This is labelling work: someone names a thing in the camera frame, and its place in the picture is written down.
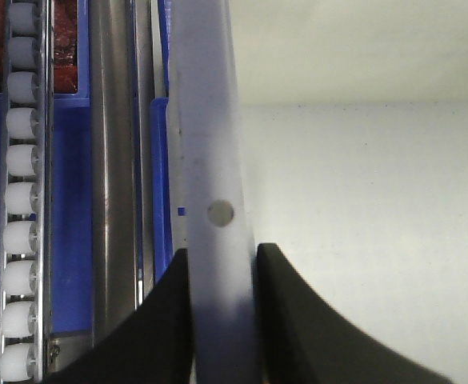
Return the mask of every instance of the round hole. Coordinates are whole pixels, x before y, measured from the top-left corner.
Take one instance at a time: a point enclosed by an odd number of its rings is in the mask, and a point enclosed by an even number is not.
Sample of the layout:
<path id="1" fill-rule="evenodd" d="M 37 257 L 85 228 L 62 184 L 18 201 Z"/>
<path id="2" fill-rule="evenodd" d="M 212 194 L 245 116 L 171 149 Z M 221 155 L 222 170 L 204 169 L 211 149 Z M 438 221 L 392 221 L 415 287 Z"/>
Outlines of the round hole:
<path id="1" fill-rule="evenodd" d="M 207 208 L 207 217 L 215 226 L 228 226 L 234 220 L 234 208 L 226 200 L 216 200 Z"/>

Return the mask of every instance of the stainless steel pipe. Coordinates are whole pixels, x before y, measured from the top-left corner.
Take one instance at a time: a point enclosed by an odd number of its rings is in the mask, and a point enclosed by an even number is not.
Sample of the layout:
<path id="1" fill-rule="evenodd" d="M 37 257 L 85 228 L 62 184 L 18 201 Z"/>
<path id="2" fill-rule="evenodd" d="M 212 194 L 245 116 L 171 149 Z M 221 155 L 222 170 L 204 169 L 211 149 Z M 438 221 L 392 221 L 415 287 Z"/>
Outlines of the stainless steel pipe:
<path id="1" fill-rule="evenodd" d="M 94 343 L 138 303 L 130 0 L 90 2 Z"/>

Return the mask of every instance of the white surface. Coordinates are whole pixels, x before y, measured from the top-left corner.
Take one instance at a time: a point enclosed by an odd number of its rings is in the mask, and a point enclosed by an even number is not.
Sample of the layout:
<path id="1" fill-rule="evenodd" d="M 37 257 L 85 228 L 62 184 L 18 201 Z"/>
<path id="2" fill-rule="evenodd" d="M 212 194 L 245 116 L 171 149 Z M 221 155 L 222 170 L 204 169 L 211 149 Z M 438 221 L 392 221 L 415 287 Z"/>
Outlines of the white surface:
<path id="1" fill-rule="evenodd" d="M 37 7 L 33 3 L 14 2 L 10 4 L 8 18 L 12 31 L 20 35 L 36 34 L 36 12 Z"/>
<path id="2" fill-rule="evenodd" d="M 1 378 L 5 382 L 21 382 L 32 377 L 28 370 L 33 344 L 13 344 L 4 349 L 1 357 Z"/>
<path id="3" fill-rule="evenodd" d="M 2 312 L 2 334 L 6 338 L 26 338 L 33 334 L 33 321 L 30 319 L 33 302 L 11 302 Z"/>
<path id="4" fill-rule="evenodd" d="M 6 113 L 6 128 L 11 138 L 35 138 L 34 122 L 36 122 L 36 110 L 34 108 L 11 108 Z"/>
<path id="5" fill-rule="evenodd" d="M 33 72 L 12 72 L 8 74 L 8 96 L 19 104 L 36 103 L 36 74 Z"/>
<path id="6" fill-rule="evenodd" d="M 31 247 L 31 236 L 35 224 L 31 221 L 9 222 L 2 233 L 2 244 L 7 254 L 34 254 Z"/>
<path id="7" fill-rule="evenodd" d="M 9 146 L 6 152 L 6 167 L 12 176 L 34 176 L 33 158 L 36 157 L 36 146 L 18 144 Z"/>
<path id="8" fill-rule="evenodd" d="M 468 384 L 468 103 L 242 112 L 256 242 L 356 326 Z"/>
<path id="9" fill-rule="evenodd" d="M 8 41 L 11 65 L 21 70 L 36 69 L 36 39 L 25 36 Z"/>
<path id="10" fill-rule="evenodd" d="M 6 264 L 2 275 L 2 288 L 6 294 L 32 294 L 30 287 L 30 270 L 34 262 L 22 260 Z"/>
<path id="11" fill-rule="evenodd" d="M 246 104 L 468 100 L 468 0 L 234 0 Z"/>
<path id="12" fill-rule="evenodd" d="M 6 187 L 4 201 L 9 214 L 32 214 L 31 196 L 34 195 L 33 182 L 12 182 Z"/>

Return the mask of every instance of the white wall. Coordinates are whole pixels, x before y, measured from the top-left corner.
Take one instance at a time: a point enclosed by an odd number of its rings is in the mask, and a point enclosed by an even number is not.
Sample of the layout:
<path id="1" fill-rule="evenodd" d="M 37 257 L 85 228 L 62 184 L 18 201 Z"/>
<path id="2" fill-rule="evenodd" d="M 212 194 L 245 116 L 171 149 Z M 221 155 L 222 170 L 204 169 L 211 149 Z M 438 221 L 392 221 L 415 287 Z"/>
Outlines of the white wall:
<path id="1" fill-rule="evenodd" d="M 468 103 L 247 107 L 257 242 L 363 330 L 468 384 Z"/>
<path id="2" fill-rule="evenodd" d="M 232 0 L 249 104 L 468 100 L 468 0 Z"/>

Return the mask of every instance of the white roller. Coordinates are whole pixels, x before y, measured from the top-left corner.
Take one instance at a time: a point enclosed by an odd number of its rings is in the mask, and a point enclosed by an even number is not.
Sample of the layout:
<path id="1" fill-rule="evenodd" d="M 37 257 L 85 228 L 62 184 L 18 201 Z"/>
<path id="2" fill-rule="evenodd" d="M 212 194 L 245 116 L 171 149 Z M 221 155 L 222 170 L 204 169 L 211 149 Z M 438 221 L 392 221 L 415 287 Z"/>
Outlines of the white roller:
<path id="1" fill-rule="evenodd" d="M 9 262 L 2 274 L 2 288 L 8 295 L 34 293 L 34 268 L 32 260 Z"/>
<path id="2" fill-rule="evenodd" d="M 26 338 L 34 332 L 34 302 L 11 302 L 2 312 L 2 334 Z"/>
<path id="3" fill-rule="evenodd" d="M 7 346 L 1 357 L 0 372 L 5 382 L 21 382 L 33 377 L 33 344 L 20 343 Z"/>
<path id="4" fill-rule="evenodd" d="M 18 104 L 36 103 L 36 74 L 33 72 L 12 72 L 8 75 L 8 95 Z"/>
<path id="5" fill-rule="evenodd" d="M 12 176 L 34 176 L 34 160 L 37 157 L 36 146 L 19 144 L 10 146 L 6 152 L 6 166 Z"/>
<path id="6" fill-rule="evenodd" d="M 10 4 L 10 19 L 11 29 L 16 34 L 34 35 L 37 32 L 37 8 L 35 4 L 29 2 L 14 2 Z"/>
<path id="7" fill-rule="evenodd" d="M 35 138 L 34 128 L 37 124 L 38 114 L 35 108 L 11 108 L 6 114 L 6 128 L 11 138 Z"/>
<path id="8" fill-rule="evenodd" d="M 36 196 L 33 182 L 12 182 L 6 187 L 4 200 L 9 214 L 32 214 Z"/>
<path id="9" fill-rule="evenodd" d="M 36 39 L 26 36 L 8 41 L 11 65 L 22 70 L 36 70 Z"/>
<path id="10" fill-rule="evenodd" d="M 31 221 L 9 222 L 2 232 L 2 244 L 8 254 L 36 252 L 36 226 Z"/>

